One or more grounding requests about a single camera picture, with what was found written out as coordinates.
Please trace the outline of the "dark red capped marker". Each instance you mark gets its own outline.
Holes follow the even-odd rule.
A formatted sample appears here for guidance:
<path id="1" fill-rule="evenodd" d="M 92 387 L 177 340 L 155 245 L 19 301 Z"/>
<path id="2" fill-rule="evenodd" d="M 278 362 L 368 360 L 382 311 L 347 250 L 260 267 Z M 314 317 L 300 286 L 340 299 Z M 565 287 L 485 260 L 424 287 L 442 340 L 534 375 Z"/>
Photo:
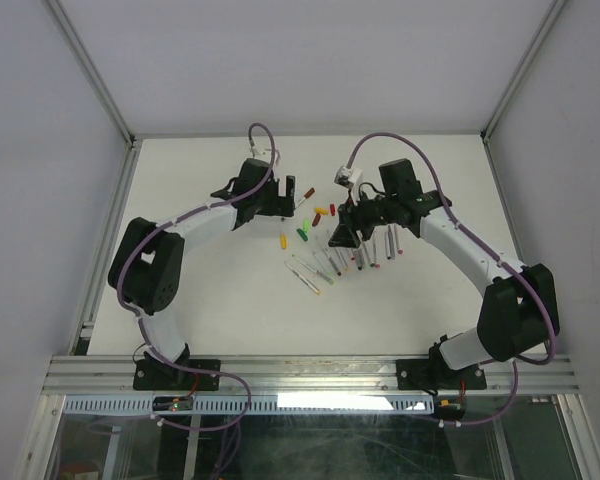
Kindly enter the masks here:
<path id="1" fill-rule="evenodd" d="M 298 209 L 307 199 L 309 199 L 311 196 L 313 196 L 315 193 L 315 188 L 310 188 L 308 191 L 305 192 L 304 195 L 302 195 L 294 204 L 294 210 Z"/>

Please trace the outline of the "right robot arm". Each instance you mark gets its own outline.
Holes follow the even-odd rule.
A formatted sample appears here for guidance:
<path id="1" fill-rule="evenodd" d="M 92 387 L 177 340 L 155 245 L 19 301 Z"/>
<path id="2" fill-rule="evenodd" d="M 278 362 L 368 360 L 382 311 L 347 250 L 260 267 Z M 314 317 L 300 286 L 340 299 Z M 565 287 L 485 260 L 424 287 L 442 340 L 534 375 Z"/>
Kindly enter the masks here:
<path id="1" fill-rule="evenodd" d="M 423 190 L 409 160 L 385 163 L 379 173 L 383 187 L 369 197 L 362 191 L 360 169 L 338 170 L 334 181 L 347 189 L 348 198 L 337 209 L 338 225 L 329 245 L 357 249 L 380 226 L 405 228 L 446 256 L 482 297 L 476 326 L 441 337 L 426 360 L 408 368 L 408 381 L 423 390 L 455 388 L 463 374 L 480 364 L 523 359 L 541 344 L 554 357 L 560 326 L 549 269 L 528 266 L 490 247 L 457 218 L 441 189 Z"/>

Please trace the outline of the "dark green marker cap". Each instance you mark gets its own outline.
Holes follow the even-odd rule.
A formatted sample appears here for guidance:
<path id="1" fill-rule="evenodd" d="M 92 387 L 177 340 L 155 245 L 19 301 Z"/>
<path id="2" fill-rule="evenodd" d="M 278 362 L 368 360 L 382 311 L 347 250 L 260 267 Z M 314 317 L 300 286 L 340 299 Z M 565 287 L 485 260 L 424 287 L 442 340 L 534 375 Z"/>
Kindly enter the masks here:
<path id="1" fill-rule="evenodd" d="M 303 229 L 298 228 L 296 232 L 304 242 L 308 242 L 307 233 Z"/>

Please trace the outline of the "grey purple pen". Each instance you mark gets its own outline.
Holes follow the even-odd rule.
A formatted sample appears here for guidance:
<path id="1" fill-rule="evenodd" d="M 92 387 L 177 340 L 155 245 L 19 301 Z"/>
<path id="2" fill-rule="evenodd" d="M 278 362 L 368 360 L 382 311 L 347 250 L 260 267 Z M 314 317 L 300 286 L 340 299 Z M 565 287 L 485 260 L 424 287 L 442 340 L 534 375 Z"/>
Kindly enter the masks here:
<path id="1" fill-rule="evenodd" d="M 387 226 L 385 232 L 385 251 L 388 260 L 393 260 L 395 258 L 394 237 L 390 225 Z"/>

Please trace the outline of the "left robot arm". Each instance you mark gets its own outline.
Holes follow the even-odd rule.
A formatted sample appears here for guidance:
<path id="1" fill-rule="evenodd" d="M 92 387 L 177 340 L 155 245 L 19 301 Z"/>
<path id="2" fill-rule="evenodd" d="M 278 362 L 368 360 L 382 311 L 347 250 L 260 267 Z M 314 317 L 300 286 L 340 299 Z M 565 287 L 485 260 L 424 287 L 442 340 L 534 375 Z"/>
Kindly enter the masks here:
<path id="1" fill-rule="evenodd" d="M 296 178 L 285 178 L 285 192 L 270 164 L 246 159 L 237 176 L 210 194 L 207 202 L 170 220 L 132 219 L 108 272 L 107 282 L 141 322 L 148 339 L 136 364 L 133 388 L 177 391 L 197 387 L 215 391 L 219 381 L 195 376 L 189 368 L 218 370 L 218 360 L 192 360 L 171 303 L 178 293 L 183 260 L 191 250 L 256 216 L 290 218 L 295 210 Z"/>

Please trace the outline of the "pink capped marker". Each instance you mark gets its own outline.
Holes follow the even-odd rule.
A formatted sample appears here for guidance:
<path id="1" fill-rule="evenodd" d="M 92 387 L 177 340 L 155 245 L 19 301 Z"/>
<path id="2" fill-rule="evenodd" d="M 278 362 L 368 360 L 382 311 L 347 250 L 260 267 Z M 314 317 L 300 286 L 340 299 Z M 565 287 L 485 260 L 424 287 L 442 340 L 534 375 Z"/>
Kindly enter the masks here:
<path id="1" fill-rule="evenodd" d="M 399 227 L 397 225 L 394 225 L 393 235 L 394 235 L 394 242 L 395 242 L 395 250 L 398 255 L 402 255 L 404 253 L 404 250 L 401 245 L 399 231 L 400 231 Z"/>

